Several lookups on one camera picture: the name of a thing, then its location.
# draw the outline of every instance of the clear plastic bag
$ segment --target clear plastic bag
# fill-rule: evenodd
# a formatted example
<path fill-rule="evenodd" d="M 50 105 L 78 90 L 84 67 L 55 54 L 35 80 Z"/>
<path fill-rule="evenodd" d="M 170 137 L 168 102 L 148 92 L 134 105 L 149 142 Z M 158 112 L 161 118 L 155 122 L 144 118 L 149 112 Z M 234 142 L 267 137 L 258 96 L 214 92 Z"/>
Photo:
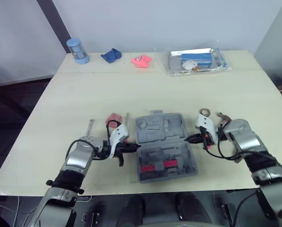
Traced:
<path fill-rule="evenodd" d="M 202 45 L 202 48 L 157 50 L 155 54 L 162 69 L 170 76 L 216 73 L 231 70 L 220 48 Z"/>

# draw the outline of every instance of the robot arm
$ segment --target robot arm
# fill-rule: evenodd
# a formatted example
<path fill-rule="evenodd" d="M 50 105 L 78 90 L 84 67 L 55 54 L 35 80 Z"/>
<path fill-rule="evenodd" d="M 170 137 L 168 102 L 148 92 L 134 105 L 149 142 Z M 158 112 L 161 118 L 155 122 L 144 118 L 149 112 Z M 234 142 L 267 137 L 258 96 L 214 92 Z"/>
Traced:
<path fill-rule="evenodd" d="M 74 141 L 76 148 L 65 159 L 60 172 L 54 181 L 48 180 L 51 186 L 41 199 L 26 227 L 72 227 L 76 213 L 72 210 L 80 188 L 93 160 L 104 160 L 118 157 L 119 166 L 123 166 L 122 153 L 135 152 L 136 144 L 123 143 L 129 136 L 125 125 L 120 124 L 110 135 L 110 145 L 106 140 L 91 137 L 90 133 Z"/>
<path fill-rule="evenodd" d="M 261 139 L 251 130 L 248 122 L 243 119 L 231 120 L 223 117 L 220 127 L 215 127 L 213 121 L 200 114 L 197 127 L 204 135 L 195 134 L 186 140 L 190 143 L 213 145 L 220 140 L 231 141 L 236 153 L 228 160 L 239 162 L 244 159 L 255 184 L 260 187 L 256 191 L 258 202 L 268 219 L 277 219 L 282 227 L 282 165 L 269 154 Z"/>
<path fill-rule="evenodd" d="M 223 127 L 223 133 L 232 141 L 245 160 L 255 184 L 259 185 L 258 202 L 269 219 L 277 219 L 282 226 L 282 165 L 272 157 L 247 121 L 237 119 Z"/>

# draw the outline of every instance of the blue cylinder container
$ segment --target blue cylinder container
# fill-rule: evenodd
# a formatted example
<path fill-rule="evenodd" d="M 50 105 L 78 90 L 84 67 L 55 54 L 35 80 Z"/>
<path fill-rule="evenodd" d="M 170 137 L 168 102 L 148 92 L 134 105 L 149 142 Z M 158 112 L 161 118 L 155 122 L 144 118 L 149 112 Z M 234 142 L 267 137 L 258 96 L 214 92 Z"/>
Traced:
<path fill-rule="evenodd" d="M 80 39 L 69 39 L 66 41 L 66 44 L 74 56 L 76 63 L 83 65 L 89 62 L 89 56 L 82 47 Z"/>

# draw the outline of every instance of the gray plastic case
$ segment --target gray plastic case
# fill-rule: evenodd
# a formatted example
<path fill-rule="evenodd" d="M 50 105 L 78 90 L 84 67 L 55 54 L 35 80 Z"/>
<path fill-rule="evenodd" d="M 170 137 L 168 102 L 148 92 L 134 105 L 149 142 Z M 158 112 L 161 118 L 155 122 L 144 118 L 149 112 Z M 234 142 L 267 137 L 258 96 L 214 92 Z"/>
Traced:
<path fill-rule="evenodd" d="M 138 117 L 136 142 L 141 146 L 137 149 L 139 182 L 196 175 L 196 161 L 189 143 L 184 141 L 186 137 L 185 122 L 180 113 L 156 111 L 153 115 Z M 165 162 L 174 160 L 176 167 L 165 166 Z M 154 170 L 143 172 L 144 168 Z"/>

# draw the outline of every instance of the pink tag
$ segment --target pink tag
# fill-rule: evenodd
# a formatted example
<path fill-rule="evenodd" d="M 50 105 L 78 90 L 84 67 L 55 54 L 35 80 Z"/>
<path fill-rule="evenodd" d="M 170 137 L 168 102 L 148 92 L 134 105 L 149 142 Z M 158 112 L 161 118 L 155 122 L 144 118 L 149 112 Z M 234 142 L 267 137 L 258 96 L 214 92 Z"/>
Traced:
<path fill-rule="evenodd" d="M 107 120 L 105 121 L 105 124 L 107 124 L 108 121 L 110 121 L 110 120 L 116 120 L 116 121 L 122 123 L 122 117 L 121 117 L 120 115 L 115 114 L 115 113 L 112 113 L 112 114 L 107 118 Z M 111 127 L 111 128 L 113 128 L 113 129 L 115 129 L 115 128 L 117 128 L 117 123 L 116 123 L 116 122 L 110 122 L 108 126 Z"/>
<path fill-rule="evenodd" d="M 151 57 L 146 55 L 141 55 L 132 59 L 132 63 L 134 63 L 138 68 L 148 68 L 149 62 L 151 61 Z"/>

